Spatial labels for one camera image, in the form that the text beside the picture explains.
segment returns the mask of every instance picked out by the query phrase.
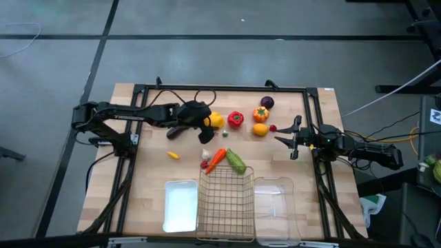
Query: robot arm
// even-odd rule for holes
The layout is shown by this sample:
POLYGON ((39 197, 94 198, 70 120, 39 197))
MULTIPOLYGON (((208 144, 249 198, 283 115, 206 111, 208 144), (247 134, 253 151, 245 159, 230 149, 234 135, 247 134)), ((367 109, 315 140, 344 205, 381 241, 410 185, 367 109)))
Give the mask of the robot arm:
POLYGON ((130 157, 134 145, 130 133, 119 134, 104 121, 108 119, 143 121, 154 127, 193 127, 200 128, 199 141, 209 142, 214 131, 206 127, 204 119, 211 114, 204 102, 188 101, 185 104, 168 103, 147 107, 130 107, 106 102, 89 102, 74 107, 72 128, 78 132, 91 131, 100 138, 110 142, 115 156, 130 157))
POLYGON ((403 166, 401 151, 393 145, 373 144, 355 141, 332 125, 321 125, 316 134, 312 127, 302 127, 301 116, 296 116, 294 124, 286 129, 278 130, 284 134, 294 134, 292 139, 275 137, 293 149, 291 159, 298 158, 297 146, 313 145, 323 161, 335 161, 338 156, 375 161, 381 166, 397 170, 403 166))

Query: small red tomato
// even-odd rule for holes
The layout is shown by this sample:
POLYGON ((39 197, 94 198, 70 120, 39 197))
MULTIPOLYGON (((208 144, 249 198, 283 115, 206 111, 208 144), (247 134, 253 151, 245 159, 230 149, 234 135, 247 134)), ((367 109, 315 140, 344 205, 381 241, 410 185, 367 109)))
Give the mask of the small red tomato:
POLYGON ((275 125, 270 125, 269 126, 269 131, 271 131, 271 132, 277 131, 277 127, 275 125))
POLYGON ((201 168, 202 169, 205 169, 205 168, 207 168, 208 167, 208 162, 207 161, 202 161, 202 163, 201 163, 201 168))

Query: garlic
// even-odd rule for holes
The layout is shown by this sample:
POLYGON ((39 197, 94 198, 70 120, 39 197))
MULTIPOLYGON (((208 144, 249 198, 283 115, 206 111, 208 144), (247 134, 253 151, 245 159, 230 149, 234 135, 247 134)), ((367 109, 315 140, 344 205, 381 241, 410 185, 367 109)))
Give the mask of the garlic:
POLYGON ((202 160, 208 161, 212 158, 213 154, 206 149, 202 149, 202 160))

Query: wire basket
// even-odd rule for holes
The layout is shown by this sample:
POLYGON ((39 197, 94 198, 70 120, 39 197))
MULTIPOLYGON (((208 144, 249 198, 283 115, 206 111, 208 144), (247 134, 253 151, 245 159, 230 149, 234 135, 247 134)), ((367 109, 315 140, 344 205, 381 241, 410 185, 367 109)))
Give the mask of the wire basket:
POLYGON ((251 242, 254 240, 254 171, 238 174, 230 166, 216 166, 199 178, 199 240, 251 242))

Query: gray floor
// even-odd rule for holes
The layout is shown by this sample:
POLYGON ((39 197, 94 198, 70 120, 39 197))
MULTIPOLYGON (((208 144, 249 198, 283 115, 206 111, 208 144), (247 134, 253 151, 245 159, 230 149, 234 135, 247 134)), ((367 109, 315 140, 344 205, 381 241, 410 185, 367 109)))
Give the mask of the gray floor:
MULTIPOLYGON (((0 23, 39 22, 44 34, 101 34, 111 1, 2 1, 0 23)), ((121 0, 111 34, 406 34, 404 5, 343 0, 121 0)), ((32 33, 1 27, 0 34, 32 33)), ((0 54, 27 41, 0 40, 0 54)), ((27 154, 0 160, 0 239, 32 235, 98 41, 37 40, 0 59, 0 145, 27 154)), ((334 87, 342 114, 379 97, 377 84, 401 85, 433 60, 419 41, 108 41, 90 96, 109 100, 115 83, 334 87)), ((419 108, 420 96, 394 95, 344 118, 368 134, 419 108)), ((418 117, 381 135, 404 134, 418 117)), ((406 168, 417 159, 397 145, 406 168)), ((96 150, 75 145, 48 235, 76 231, 84 180, 96 150)), ((393 173, 378 166, 377 176, 393 173)))

